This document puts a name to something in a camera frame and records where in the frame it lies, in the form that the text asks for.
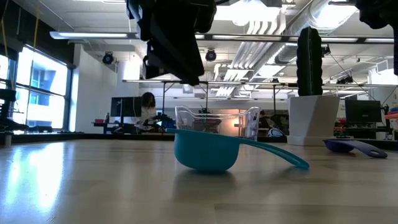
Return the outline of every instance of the table surface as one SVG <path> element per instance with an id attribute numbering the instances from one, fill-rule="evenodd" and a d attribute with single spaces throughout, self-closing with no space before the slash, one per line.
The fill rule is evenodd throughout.
<path id="1" fill-rule="evenodd" d="M 224 174 L 179 164 L 173 142 L 79 140 L 0 149 L 0 223 L 398 223 L 398 155 L 249 146 Z"/>

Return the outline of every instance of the ceiling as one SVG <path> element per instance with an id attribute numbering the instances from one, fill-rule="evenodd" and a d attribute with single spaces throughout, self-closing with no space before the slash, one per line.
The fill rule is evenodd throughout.
<path id="1" fill-rule="evenodd" d="M 14 0 L 24 9 L 35 14 L 36 0 Z M 129 21 L 124 4 L 105 4 L 98 1 L 81 0 L 40 0 L 40 18 L 59 31 L 92 31 L 92 32 L 135 32 L 136 23 Z M 295 0 L 296 6 L 287 11 L 287 20 L 293 18 L 295 13 L 308 3 L 308 0 Z M 217 34 L 244 34 L 248 25 L 240 27 L 231 21 L 214 21 L 209 33 Z M 359 21 L 359 13 L 354 13 L 341 27 L 337 28 L 332 35 L 337 36 L 380 36 L 392 37 L 392 28 L 386 27 L 380 30 L 372 30 L 366 24 Z M 135 46 L 140 57 L 146 54 L 146 43 L 140 40 L 101 40 L 91 41 L 91 47 L 98 54 L 103 54 L 101 49 L 105 45 Z M 198 46 L 203 58 L 205 69 L 213 71 L 216 63 L 230 63 L 235 57 L 241 45 L 240 42 L 205 42 L 198 41 Z M 205 54 L 209 48 L 215 49 L 217 53 L 216 62 L 206 62 Z M 371 63 L 383 60 L 383 57 L 393 56 L 391 45 L 330 45 L 331 54 L 337 59 L 344 69 L 354 69 L 354 79 L 357 82 L 366 82 L 367 68 L 374 66 Z M 120 60 L 127 60 L 132 52 L 115 52 Z M 294 81 L 296 77 L 295 64 L 286 67 L 280 79 Z M 340 66 L 331 57 L 323 60 L 323 79 L 342 72 Z"/>

